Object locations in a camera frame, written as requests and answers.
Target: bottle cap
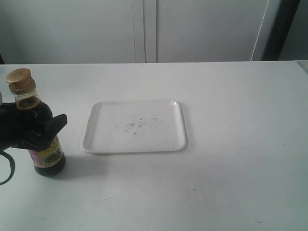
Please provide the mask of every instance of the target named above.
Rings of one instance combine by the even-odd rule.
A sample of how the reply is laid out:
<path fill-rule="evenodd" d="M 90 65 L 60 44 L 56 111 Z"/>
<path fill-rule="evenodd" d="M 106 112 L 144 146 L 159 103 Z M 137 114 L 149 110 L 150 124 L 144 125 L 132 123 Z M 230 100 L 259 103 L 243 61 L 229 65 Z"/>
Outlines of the bottle cap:
<path fill-rule="evenodd" d="M 26 68 L 17 69 L 9 73 L 6 77 L 6 82 L 9 84 L 13 94 L 25 94 L 35 90 L 37 87 L 30 70 Z"/>

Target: sauce bottle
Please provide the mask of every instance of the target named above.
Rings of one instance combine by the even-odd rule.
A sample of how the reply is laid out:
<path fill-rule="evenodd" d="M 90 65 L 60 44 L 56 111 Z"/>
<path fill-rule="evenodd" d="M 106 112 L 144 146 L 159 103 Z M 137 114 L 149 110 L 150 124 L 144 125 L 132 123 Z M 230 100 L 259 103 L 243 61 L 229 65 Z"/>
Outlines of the sauce bottle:
<path fill-rule="evenodd" d="M 36 92 L 36 84 L 29 69 L 22 68 L 11 72 L 6 81 L 15 96 L 21 120 L 31 124 L 31 121 L 52 118 L 50 107 L 41 101 Z M 29 152 L 35 171 L 42 176 L 52 177 L 61 172 L 65 166 L 65 155 L 57 136 L 46 150 L 40 152 L 29 150 Z"/>

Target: white wall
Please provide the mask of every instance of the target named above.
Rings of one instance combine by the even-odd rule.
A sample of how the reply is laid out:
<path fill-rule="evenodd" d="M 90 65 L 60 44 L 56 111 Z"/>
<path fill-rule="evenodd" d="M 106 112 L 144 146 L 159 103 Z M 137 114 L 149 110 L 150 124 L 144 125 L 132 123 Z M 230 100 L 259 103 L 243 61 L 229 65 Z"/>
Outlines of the white wall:
<path fill-rule="evenodd" d="M 131 0 L 1 0 L 0 54 L 8 64 L 134 63 L 141 16 L 136 35 Z"/>
<path fill-rule="evenodd" d="M 300 1 L 279 59 L 308 59 L 308 0 Z"/>
<path fill-rule="evenodd" d="M 158 0 L 158 62 L 249 61 L 279 0 Z"/>

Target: white table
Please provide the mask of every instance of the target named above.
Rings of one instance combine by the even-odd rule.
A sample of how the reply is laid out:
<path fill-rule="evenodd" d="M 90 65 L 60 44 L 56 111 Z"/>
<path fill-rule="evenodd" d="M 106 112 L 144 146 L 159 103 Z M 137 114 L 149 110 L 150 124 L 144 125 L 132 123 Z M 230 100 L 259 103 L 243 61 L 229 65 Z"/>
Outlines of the white table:
<path fill-rule="evenodd" d="M 30 68 L 67 157 L 53 179 L 27 151 L 0 187 L 1 231 L 307 231 L 308 75 L 296 62 L 2 65 Z M 188 146 L 174 153 L 84 153 L 98 101 L 182 103 Z M 9 172 L 0 159 L 0 180 Z"/>

